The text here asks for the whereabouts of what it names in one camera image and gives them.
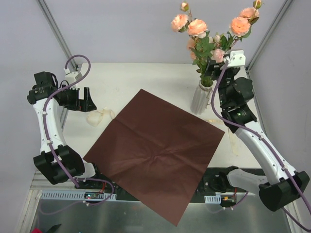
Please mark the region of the cream printed ribbon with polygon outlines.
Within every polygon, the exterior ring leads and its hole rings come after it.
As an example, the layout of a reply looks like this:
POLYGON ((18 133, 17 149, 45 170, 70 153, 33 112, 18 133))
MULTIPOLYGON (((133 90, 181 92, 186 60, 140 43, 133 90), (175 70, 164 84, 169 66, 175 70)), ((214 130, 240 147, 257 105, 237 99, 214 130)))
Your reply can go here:
MULTIPOLYGON (((86 121, 92 127, 97 127, 103 120, 104 116, 109 116, 111 120, 113 120, 115 118, 115 113, 111 109, 106 109, 106 108, 91 111, 88 114, 86 121)), ((236 142, 236 137, 233 135, 230 129, 227 129, 227 132, 228 132, 228 137, 229 137, 229 141, 231 145, 231 150, 234 155, 238 156, 239 151, 238 151, 238 144, 236 142)))

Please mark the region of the pink rose stem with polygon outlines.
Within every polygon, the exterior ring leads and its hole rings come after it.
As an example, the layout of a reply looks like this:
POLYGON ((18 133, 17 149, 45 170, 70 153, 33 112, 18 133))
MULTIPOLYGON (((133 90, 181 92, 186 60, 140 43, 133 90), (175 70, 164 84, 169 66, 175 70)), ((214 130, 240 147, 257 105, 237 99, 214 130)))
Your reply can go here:
POLYGON ((231 20, 229 25, 229 31, 219 35, 221 41, 227 40, 227 46, 225 53, 233 48, 233 46, 238 42, 247 38, 252 29, 252 25, 259 20, 259 8, 262 6, 261 0, 253 1, 252 7, 247 7, 241 10, 239 15, 231 20))
POLYGON ((211 87, 213 81, 209 75, 205 74, 207 61, 212 57, 215 42, 209 36, 207 24, 200 19, 192 17, 190 6, 183 1, 180 5, 181 14, 177 14, 171 22, 171 29, 174 32, 187 33, 187 50, 190 52, 192 64, 197 65, 197 72, 200 74, 201 85, 211 87))
POLYGON ((187 50, 190 52, 192 64, 197 65, 197 72, 200 74, 201 85, 210 87, 213 84, 211 75, 206 75, 208 60, 214 60, 217 63, 223 61, 227 40, 221 41, 221 37, 216 34, 214 37, 206 36, 204 38, 190 37, 187 43, 187 50))

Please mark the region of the dark red wrapping paper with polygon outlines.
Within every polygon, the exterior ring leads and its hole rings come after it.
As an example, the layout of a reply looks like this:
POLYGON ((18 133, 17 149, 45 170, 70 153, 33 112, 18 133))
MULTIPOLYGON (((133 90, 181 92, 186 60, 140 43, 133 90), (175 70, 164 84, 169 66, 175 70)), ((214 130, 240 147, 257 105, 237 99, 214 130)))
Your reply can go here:
POLYGON ((223 135, 206 121, 140 90, 84 159, 177 225, 223 135))

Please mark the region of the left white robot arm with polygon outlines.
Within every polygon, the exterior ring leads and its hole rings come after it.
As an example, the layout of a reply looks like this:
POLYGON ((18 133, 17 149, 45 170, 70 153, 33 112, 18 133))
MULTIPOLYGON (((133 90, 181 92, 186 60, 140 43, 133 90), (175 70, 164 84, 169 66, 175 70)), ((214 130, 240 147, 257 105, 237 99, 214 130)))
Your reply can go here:
POLYGON ((27 96, 36 112, 41 135, 40 154, 34 157, 34 165, 51 184, 86 178, 87 185, 97 189, 103 183, 102 176, 96 173, 95 165, 84 161, 67 145, 58 113, 60 107, 80 112, 97 109, 88 87, 84 87, 82 99, 77 86, 66 87, 81 76, 77 71, 67 71, 64 84, 59 84, 53 73, 42 71, 34 75, 36 84, 27 96))

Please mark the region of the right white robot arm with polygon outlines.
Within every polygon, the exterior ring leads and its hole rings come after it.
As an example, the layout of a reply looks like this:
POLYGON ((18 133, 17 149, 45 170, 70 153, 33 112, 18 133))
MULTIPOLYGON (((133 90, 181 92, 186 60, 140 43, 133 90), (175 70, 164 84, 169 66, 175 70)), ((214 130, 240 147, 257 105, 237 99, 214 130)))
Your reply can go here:
POLYGON ((203 76, 216 81, 215 89, 222 111, 216 111, 212 99, 214 114, 247 146, 264 175, 254 175, 232 166, 219 179, 219 187, 226 192, 239 187, 257 194, 265 207, 273 212, 299 198, 310 209, 311 205, 304 196, 310 178, 305 171, 298 172, 290 165, 263 132, 247 105, 254 97, 252 81, 245 77, 235 78, 242 65, 242 62, 235 62, 228 57, 222 63, 208 58, 203 76))

